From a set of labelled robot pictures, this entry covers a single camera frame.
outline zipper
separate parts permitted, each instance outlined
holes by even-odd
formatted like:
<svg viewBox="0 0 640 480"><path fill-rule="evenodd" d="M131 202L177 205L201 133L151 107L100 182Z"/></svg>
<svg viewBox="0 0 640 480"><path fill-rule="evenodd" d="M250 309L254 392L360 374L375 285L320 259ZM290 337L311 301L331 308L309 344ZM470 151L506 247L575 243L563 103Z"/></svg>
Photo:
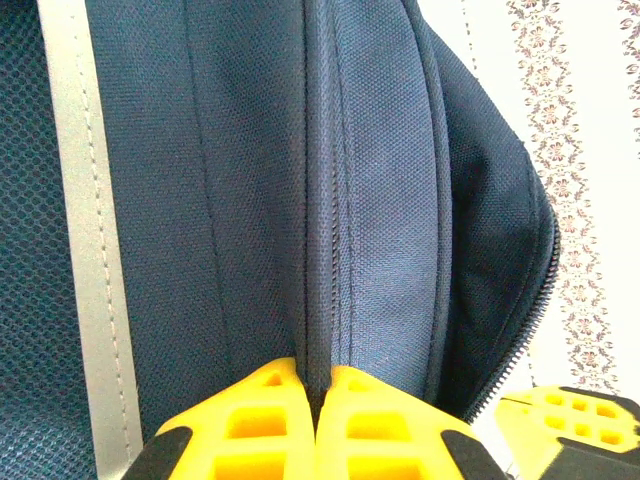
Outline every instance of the zipper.
<svg viewBox="0 0 640 480"><path fill-rule="evenodd" d="M338 339L342 338L342 312L340 312L340 224L338 203L338 172L336 159L331 166L331 325L337 328Z"/></svg>
<svg viewBox="0 0 640 480"><path fill-rule="evenodd" d="M527 318L520 327L511 348L505 353L500 360L498 367L491 373L489 380L482 388L476 400L465 411L463 419L467 423L473 422L483 411L487 405L497 395L498 391L504 385L507 378L513 371L514 367L522 356L526 353L527 347L531 343L536 330L540 326L540 321L544 316L549 300L553 293L553 287L558 275L558 265L560 259L560 225L555 214L553 215L553 251L551 253L551 261L538 295L536 296L531 309L527 314Z"/></svg>

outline nylon fabric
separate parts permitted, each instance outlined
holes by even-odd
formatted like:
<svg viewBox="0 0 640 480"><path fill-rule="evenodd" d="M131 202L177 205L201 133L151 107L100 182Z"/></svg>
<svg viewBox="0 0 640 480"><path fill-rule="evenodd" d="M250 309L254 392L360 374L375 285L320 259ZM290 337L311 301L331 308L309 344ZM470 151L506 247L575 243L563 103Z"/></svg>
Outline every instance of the nylon fabric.
<svg viewBox="0 0 640 480"><path fill-rule="evenodd" d="M451 328L438 405L462 415L512 344L535 300L532 292L545 280L553 212L523 143L462 62L431 36L449 128L453 197Z"/></svg>
<svg viewBox="0 0 640 480"><path fill-rule="evenodd" d="M439 208L422 63L401 2L336 2L334 22L351 257L345 363L421 396Z"/></svg>
<svg viewBox="0 0 640 480"><path fill-rule="evenodd" d="M146 436L293 353L315 410L334 363L468 404L525 321L553 229L521 143L415 2L88 11Z"/></svg>
<svg viewBox="0 0 640 480"><path fill-rule="evenodd" d="M0 478L92 478L58 146L35 0L0 2Z"/></svg>

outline yellow plastic object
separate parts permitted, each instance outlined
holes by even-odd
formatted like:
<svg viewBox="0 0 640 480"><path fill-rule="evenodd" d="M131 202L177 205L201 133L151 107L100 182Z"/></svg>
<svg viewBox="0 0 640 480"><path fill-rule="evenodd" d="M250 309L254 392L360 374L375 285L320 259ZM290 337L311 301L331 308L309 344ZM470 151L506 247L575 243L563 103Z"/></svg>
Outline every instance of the yellow plastic object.
<svg viewBox="0 0 640 480"><path fill-rule="evenodd" d="M640 441L632 413L587 392L538 387L509 394L495 415L524 480L538 480L556 461L563 449L559 438L618 454L637 449Z"/></svg>
<svg viewBox="0 0 640 480"><path fill-rule="evenodd" d="M351 367L334 367L316 434L317 480L462 479L441 433L471 428Z"/></svg>
<svg viewBox="0 0 640 480"><path fill-rule="evenodd" d="M295 360L268 363L165 423L189 427L170 480L311 480L314 432Z"/></svg>

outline backpack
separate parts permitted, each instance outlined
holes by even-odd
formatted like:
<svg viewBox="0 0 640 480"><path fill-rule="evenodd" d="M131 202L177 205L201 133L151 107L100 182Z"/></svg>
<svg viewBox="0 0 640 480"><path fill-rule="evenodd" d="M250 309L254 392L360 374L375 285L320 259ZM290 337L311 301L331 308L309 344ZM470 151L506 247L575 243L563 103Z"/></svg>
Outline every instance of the backpack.
<svg viewBox="0 0 640 480"><path fill-rule="evenodd" d="M0 4L0 477L121 474L286 356L316 417L332 365L482 410L559 230L415 0L39 8Z"/></svg>

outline gray reflective strip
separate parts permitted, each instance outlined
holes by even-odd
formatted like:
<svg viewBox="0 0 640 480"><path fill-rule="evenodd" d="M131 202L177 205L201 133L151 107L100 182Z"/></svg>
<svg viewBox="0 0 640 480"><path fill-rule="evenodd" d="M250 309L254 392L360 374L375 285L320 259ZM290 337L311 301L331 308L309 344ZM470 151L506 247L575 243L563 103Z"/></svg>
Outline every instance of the gray reflective strip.
<svg viewBox="0 0 640 480"><path fill-rule="evenodd" d="M39 0L100 479L142 449L109 160L83 1Z"/></svg>

